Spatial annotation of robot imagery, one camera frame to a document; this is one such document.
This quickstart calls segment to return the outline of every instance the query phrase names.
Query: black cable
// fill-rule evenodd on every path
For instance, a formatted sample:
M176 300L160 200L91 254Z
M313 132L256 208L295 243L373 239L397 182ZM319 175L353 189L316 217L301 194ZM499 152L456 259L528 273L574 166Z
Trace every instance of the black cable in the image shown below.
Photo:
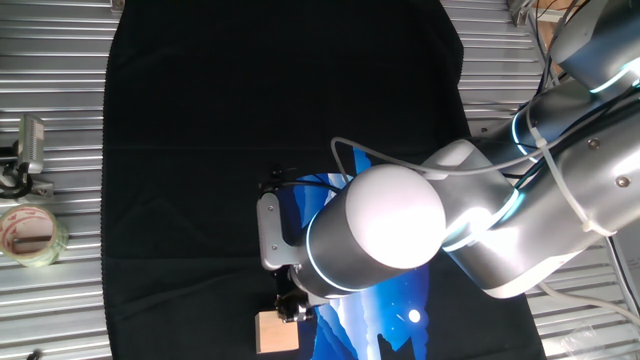
M630 87L624 93L618 95L617 97L615 97L612 100L606 102L605 104L602 104L602 105L598 106L597 108L589 111L588 113L582 115L578 120L574 121L565 131L563 131L562 134L564 134L567 131L571 130L572 128L580 125L581 123L589 120L594 115L596 117L593 120L591 120L591 123L588 124L587 127L590 127L590 126L593 126L593 125L597 125L599 123L599 120L601 120L605 115L607 115L615 107L616 104L620 103L620 101L623 101L625 99L628 99L628 98L636 96L637 93L640 93L640 89L639 88ZM588 128L587 129L580 129L577 133L572 134L569 138L563 140L558 145L554 146L552 149L550 149L550 151L552 153L558 153L558 152L563 151L566 147L574 144L577 141L576 139L579 140L579 139L584 138L585 135L583 135L582 132L588 131L588 130L589 130ZM540 169L542 169L542 167L545 164L546 164L546 160L545 160L544 157L542 157L535 165L533 165L531 168L529 168L529 170L527 170L527 172L525 172L523 178L520 179L520 181L518 181L515 184L515 188L518 189L522 185L524 185L525 181L527 179L529 179L530 177L534 176L535 174L537 174L538 171L540 171Z
M272 186L275 189L282 188L282 187L288 187L288 186L315 186L315 187L331 190L336 194L340 193L340 190L341 190L340 188L338 188L336 186L329 185L329 184L324 183L324 182L319 183L319 182L314 182L314 181L303 181L303 180L283 181L281 183L273 184Z
M324 181L324 179L323 179L323 178L321 178L320 176L318 176L318 174L313 174L312 176L313 176L314 178L316 178L316 179L320 180L320 182L321 182L321 183L329 185L326 181Z
M542 12L542 14L540 14L540 16L538 16L538 8L536 7L536 20L540 19L544 14L547 13L547 11L551 8L551 6L553 6L553 4L557 3L558 0L553 0L551 2L551 4L549 4L549 6L547 6L544 11Z
M535 147L534 145L529 145L529 144L523 144L523 143L516 143L513 141L505 141L505 140L494 140L494 139L489 139L489 138L483 138L481 136L467 136L464 138L465 140L470 140L470 141L487 141L487 142L494 142L494 143L498 143L498 144L508 144L508 145L520 145L522 147L526 147L526 148L530 148L533 150L538 150L537 147Z
M507 174L507 173L502 173L502 176L506 177L507 179L517 179L517 180L521 180L522 178L524 178L524 175Z
M27 173L29 169L29 163L22 163L18 167L18 177L16 179L16 186L6 189L3 186L3 192L0 193L0 199L19 199L29 195L31 189L33 189L33 179L31 175Z
M631 291L631 286L629 285L629 282L627 281L627 274L625 273L625 271L622 268L622 261L620 261L620 257L618 256L618 251L616 250L616 245L613 241L613 237L609 236L606 238L607 243L609 244L609 246L611 247L612 250L612 257L613 260L616 262L616 265L618 266L618 269L620 269L620 278L622 279L623 285L626 288L626 290L629 292L629 295L631 295L631 301L633 302L633 307L635 308L636 312L640 312L640 306L638 304L638 299L636 299L635 295L633 294L633 292Z
M562 32L562 29L567 24L567 17L571 13L571 10L573 10L573 8L576 6L578 1L579 0L573 0L571 2L569 7L567 8L567 11L562 16L562 19L560 19L560 21L558 21L558 26L556 27L556 30L553 33L553 37L551 38L551 41L549 41L549 48L547 49L547 55L545 56L545 60L544 60L544 71L542 73L542 79L540 79L540 83L538 84L538 89L536 90L536 95L539 95L542 92L542 90L544 90L546 82L547 82L547 76L549 76L549 73L551 72L551 46L553 46L553 43L556 41L556 39L558 38L558 36ZM540 34L539 34L539 31L538 31L538 21L536 20L536 37L539 38L539 36L540 36Z
M605 116L609 111L611 111L611 109L613 109L616 105L618 105L620 103L620 101L625 100L630 95L633 95L633 94L635 94L637 92L639 92L639 89L631 86L627 90L625 90L622 94L616 96L615 98L613 98L613 99L607 101L606 103L604 103L603 105L599 106L596 109L596 111L600 111L600 113L592 121L599 120L600 118ZM586 117L583 116L580 119L574 121L573 124L571 124L568 128L566 128L562 133L564 134L567 131L573 129L574 127L580 125L581 123L585 122L588 118L589 118L589 116L586 116Z

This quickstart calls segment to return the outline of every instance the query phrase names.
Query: corrugated metal surface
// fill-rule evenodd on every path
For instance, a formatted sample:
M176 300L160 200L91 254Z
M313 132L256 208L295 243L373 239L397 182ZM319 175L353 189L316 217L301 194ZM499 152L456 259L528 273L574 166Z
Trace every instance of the corrugated metal surface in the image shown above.
M48 268L0 256L0 359L110 357L100 284L102 92L118 24L108 0L0 1L0 144L17 139L18 118L46 121L48 207L71 233ZM0 211L11 204L0 203Z
M472 131L511 118L541 75L527 28L515 28L503 0L443 0L465 45L460 90ZM106 59L118 15L108 0L0 0L0 144L16 139L21 113L46 121L41 178L56 186L48 207L71 233L69 250L42 269L0 256L0 360L110 357L100 285L99 205L102 97ZM0 203L0 212L11 204ZM553 276L552 285L622 300L606 249L593 247ZM619 316L529 293L547 353L582 320L617 350L638 335Z

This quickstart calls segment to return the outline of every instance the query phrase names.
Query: white cable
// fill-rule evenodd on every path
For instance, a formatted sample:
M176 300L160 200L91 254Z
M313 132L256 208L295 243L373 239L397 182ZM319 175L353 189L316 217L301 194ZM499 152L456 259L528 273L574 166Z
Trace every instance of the white cable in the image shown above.
M558 184L560 193L567 200L567 202L569 203L569 206L571 206L571 208L576 213L576 215L578 215L578 218L580 218L580 221L582 222L582 230L584 230L584 232L595 231L604 237L614 235L615 232L610 232L604 229L603 227L601 227L595 221L589 219L589 216L587 216L587 213L584 211L582 206L580 206L580 203L578 203L578 200L576 200L576 198L573 196L573 194L571 193L571 190L569 190L569 187L567 186L567 183L564 181L564 178L562 177L562 173L560 172L560 169L558 169L558 166L556 165L555 160L553 160L553 156L551 156L551 153L549 152L549 146L547 144L547 140L542 136L542 134L540 134L538 129L533 127L533 125L531 124L530 112L531 112L531 103L527 105L527 109L526 109L526 119L527 119L526 122L527 122L527 126L529 127L529 131L531 132L531 135L533 135L533 138L536 140L536 146L540 150L542 150L542 155L544 156L547 162L547 166L549 166L551 176L555 180L556 184Z
M605 309L609 309L611 311L615 311L618 314L626 317L627 319L631 320L631 322L633 322L634 324L636 324L637 326L640 326L640 318L637 317L635 314L633 314L632 312L630 312L627 309L621 308L620 306L614 305L610 302L604 301L604 300L600 300L600 299L594 299L594 298L590 298L590 297L586 297L586 296L575 296L575 295L567 295L564 293L561 293L559 291L556 291L554 289L552 289L549 285L547 285L544 282L540 282L538 284L538 287L546 292L547 294L549 294L549 296L552 296L558 300L564 300L564 301L570 301L570 302L576 302L579 304L584 304L584 305L593 305L593 306L598 306L601 308L605 308Z
M573 134L575 131L577 131L578 129L580 129L582 126L576 126L573 129L571 129L570 131L566 132L564 135L560 136L559 138L557 138L555 141L549 143L548 147L552 148L556 145L558 145L562 140L564 140L565 138L567 138L569 135ZM428 172L428 173L433 173L433 174L439 174L439 175L456 175L456 176L465 176L465 175L478 175L478 174L484 174L487 172L491 172L491 171L496 171L496 170L500 170L500 169L504 169L504 168L508 168L510 166L513 165L517 165L521 162L525 162L528 161L530 157L532 156L538 156L540 154L542 154L542 150L538 149L530 154L527 154L525 156L513 159L511 161L507 161L504 162L502 164L497 164L497 165L493 165L493 166L487 166L487 167L481 167L481 168L477 168L477 169L472 169L472 170L447 170L444 168L429 168L429 167L425 167L425 166L421 166L421 165L415 165L412 164L410 162L406 162L403 160L399 160L396 159L394 157L385 155L381 152L375 151L371 148L368 148L362 144L359 144L355 141L351 141L349 139L345 139L342 137L334 137L333 139L331 139L331 152L333 153L333 157L336 160L336 164L338 165L338 169L340 170L340 173L342 174L342 177L347 179L347 173L344 169L344 166L342 166L342 161L340 160L340 156L338 156L338 151L336 150L336 144L337 143L342 143L345 145L349 145L351 147L354 148L358 148L362 151L364 151L365 153L371 155L371 156L375 156L380 160L384 160L387 162L390 162L392 164L396 164L396 165L400 165L400 166L404 166L404 167L408 167L409 169L413 169L416 171L423 171L423 172Z

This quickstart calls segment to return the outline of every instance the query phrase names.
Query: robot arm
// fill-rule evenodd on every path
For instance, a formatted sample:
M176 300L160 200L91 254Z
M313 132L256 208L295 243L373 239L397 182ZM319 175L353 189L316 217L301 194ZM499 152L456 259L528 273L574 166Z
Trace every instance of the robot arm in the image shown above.
M478 147L456 141L423 166L472 170L528 155L531 150L521 144L535 141L527 121L551 141L576 119L637 85L640 70L636 74L635 67L628 70L625 65L640 58L637 36L618 40L618 52L610 55L615 60L600 58L598 64L609 64L606 71L583 73L580 66L570 66L579 62L580 54L593 52L587 49L618 34L606 20L616 12L631 13L636 19L636 25L623 22L625 29L640 23L640 1L592 1L578 13L580 17L576 15L558 43L566 41L566 36L577 36L574 29L584 28L587 15L598 19L588 32L590 40L572 48L578 50L554 54L576 80L537 96L529 109L489 134L500 141ZM611 71L618 65L622 77ZM592 84L601 81L616 85L594 91ZM640 187L633 185L634 179L640 179L639 136L640 103L634 99L615 114L575 131L553 149L561 176L586 216L611 232L640 215ZM507 171L522 173L540 161L531 157ZM258 201L261 255L263 266L275 271L279 280L280 316L285 321L305 320L310 307L410 271L428 262L440 248L493 297L527 291L601 238L578 218L548 168L537 170L528 183L514 188L497 170L456 176L376 166L335 196L293 246L282 240L277 197L265 194Z

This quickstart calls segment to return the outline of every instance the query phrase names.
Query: silver metal bracket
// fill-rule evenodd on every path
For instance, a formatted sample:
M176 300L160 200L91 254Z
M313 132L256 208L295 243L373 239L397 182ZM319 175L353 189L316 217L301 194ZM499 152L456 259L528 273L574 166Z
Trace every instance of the silver metal bracket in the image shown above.
M278 197L273 193L264 194L258 200L257 210L262 266L273 271L284 265L297 264L296 248L287 244L282 237Z

